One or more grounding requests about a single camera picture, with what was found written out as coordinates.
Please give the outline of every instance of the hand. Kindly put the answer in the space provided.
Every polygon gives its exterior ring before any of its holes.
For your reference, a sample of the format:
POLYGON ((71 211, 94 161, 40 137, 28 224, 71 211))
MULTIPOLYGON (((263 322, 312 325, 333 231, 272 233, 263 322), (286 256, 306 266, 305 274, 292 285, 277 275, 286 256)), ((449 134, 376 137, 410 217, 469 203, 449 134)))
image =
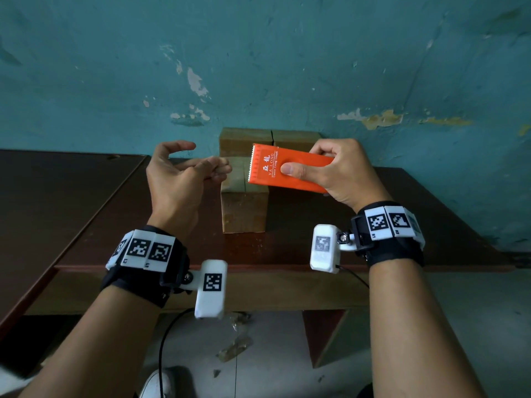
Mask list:
POLYGON ((280 171, 317 183, 355 212, 374 202, 392 200, 358 141, 318 140, 310 153, 333 156, 334 160, 324 167, 284 163, 280 171))
POLYGON ((146 169, 153 208, 148 225, 168 232, 181 242, 197 225, 203 180, 211 178, 221 183, 232 171, 228 160, 217 156, 190 159, 178 165, 169 161, 170 153, 195 147, 190 141, 160 143, 146 169))

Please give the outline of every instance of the left hand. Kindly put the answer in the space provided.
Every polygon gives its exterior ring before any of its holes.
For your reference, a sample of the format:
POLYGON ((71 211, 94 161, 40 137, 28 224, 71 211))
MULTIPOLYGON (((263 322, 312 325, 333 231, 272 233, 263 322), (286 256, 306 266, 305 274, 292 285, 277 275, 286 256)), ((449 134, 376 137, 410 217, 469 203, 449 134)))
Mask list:
POLYGON ((148 225, 168 232, 181 242, 197 225, 203 180, 211 178, 221 183, 232 171, 229 161, 217 156, 190 159, 178 165, 169 161, 171 153, 195 148, 195 143, 190 141, 160 143, 146 169, 153 208, 148 225))

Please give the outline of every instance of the black cable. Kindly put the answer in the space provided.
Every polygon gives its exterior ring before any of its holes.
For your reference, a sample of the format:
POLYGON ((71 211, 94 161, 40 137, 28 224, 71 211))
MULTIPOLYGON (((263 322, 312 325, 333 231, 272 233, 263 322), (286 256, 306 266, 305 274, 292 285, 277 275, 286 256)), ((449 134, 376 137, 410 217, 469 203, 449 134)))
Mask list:
POLYGON ((166 328, 166 332, 164 333, 163 340, 160 341, 160 348, 159 348, 159 387, 160 387, 160 398, 164 398, 164 390, 163 390, 163 348, 164 348, 164 341, 166 341, 166 337, 169 334, 169 331, 171 327, 179 320, 183 315, 193 312, 194 309, 186 309, 179 314, 177 314, 177 317, 175 317, 170 323, 168 328, 166 328))
POLYGON ((353 274, 356 278, 358 278, 358 281, 360 281, 363 285, 365 285, 368 288, 368 283, 366 281, 364 281, 363 279, 361 279, 361 277, 358 274, 356 274, 354 271, 352 271, 351 269, 345 268, 345 267, 343 267, 341 265, 337 265, 337 267, 339 269, 344 269, 345 271, 348 271, 351 274, 353 274))

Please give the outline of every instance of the forearm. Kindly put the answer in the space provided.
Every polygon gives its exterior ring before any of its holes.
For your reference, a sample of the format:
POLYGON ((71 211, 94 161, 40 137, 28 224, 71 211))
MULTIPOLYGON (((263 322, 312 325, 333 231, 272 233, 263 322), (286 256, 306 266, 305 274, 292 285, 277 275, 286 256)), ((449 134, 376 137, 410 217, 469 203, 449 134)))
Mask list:
POLYGON ((375 396, 484 397, 422 269, 384 261, 369 281, 375 396))
POLYGON ((21 398, 130 398, 159 314, 147 300, 105 288, 21 398))

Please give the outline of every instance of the fingernail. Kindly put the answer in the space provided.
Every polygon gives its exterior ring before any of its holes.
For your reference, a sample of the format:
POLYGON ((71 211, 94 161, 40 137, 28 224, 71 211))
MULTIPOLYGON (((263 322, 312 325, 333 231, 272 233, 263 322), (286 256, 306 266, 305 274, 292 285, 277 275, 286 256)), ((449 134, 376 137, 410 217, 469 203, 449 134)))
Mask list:
POLYGON ((289 163, 284 163, 280 167, 280 172, 283 174, 291 174, 293 173, 293 167, 289 163))

